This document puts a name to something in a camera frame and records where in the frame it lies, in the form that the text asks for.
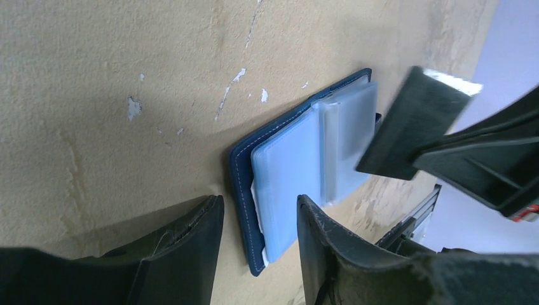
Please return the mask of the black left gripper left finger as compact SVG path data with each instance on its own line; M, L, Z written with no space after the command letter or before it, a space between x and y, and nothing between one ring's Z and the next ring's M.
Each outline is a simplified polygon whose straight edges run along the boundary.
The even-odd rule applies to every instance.
M210 304L224 221L222 196L100 257L1 249L2 304Z

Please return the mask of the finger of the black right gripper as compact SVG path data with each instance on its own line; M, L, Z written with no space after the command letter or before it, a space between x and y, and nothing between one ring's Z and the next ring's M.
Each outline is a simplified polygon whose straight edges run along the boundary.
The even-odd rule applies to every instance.
M508 219L538 212L538 89L436 146L413 165Z

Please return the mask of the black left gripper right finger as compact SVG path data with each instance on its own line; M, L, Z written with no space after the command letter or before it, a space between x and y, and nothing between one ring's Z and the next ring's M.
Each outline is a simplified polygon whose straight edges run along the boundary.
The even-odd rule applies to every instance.
M397 255L297 199L307 304L537 304L536 254Z

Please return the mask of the blue leather card holder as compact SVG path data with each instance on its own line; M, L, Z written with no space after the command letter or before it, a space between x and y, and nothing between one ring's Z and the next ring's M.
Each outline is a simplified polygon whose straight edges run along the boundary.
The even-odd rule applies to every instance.
M381 122L378 84L364 68L308 97L233 146L228 166L253 276L297 238L299 195L340 203L368 174L356 167Z

